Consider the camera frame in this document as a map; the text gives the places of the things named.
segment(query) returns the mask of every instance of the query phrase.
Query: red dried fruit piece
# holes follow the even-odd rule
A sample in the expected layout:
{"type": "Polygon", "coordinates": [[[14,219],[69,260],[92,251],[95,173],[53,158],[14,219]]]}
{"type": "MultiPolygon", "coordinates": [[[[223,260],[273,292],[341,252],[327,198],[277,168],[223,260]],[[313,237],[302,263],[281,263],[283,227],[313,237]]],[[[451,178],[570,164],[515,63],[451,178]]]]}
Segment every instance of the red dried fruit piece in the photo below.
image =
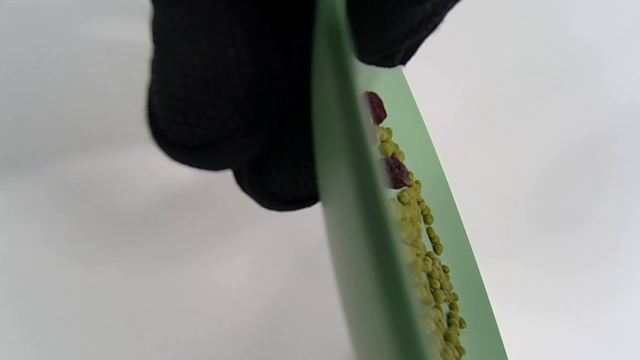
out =
{"type": "Polygon", "coordinates": [[[389,156],[383,159],[385,163],[385,170],[389,178],[389,185],[393,189],[404,188],[405,186],[411,186],[411,177],[409,176],[409,169],[398,160],[395,156],[389,156]]]}
{"type": "Polygon", "coordinates": [[[384,103],[382,103],[382,99],[380,96],[372,91],[367,91],[365,93],[367,96],[367,101],[369,102],[369,112],[371,113],[371,118],[376,125],[382,124],[383,121],[387,118],[387,111],[385,109],[384,103]]]}

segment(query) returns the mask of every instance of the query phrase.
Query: black glove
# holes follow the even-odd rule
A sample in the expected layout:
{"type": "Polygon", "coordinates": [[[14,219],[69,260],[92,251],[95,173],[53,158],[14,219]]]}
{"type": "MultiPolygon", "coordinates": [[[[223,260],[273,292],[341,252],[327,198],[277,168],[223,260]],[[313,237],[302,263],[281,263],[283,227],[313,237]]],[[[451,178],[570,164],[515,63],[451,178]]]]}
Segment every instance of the black glove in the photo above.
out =
{"type": "MultiPolygon", "coordinates": [[[[348,0],[356,55],[370,65],[404,65],[458,1],[348,0]]],[[[267,209],[315,204],[315,1],[152,4],[148,123],[160,148],[192,167],[232,169],[267,209]]]]}

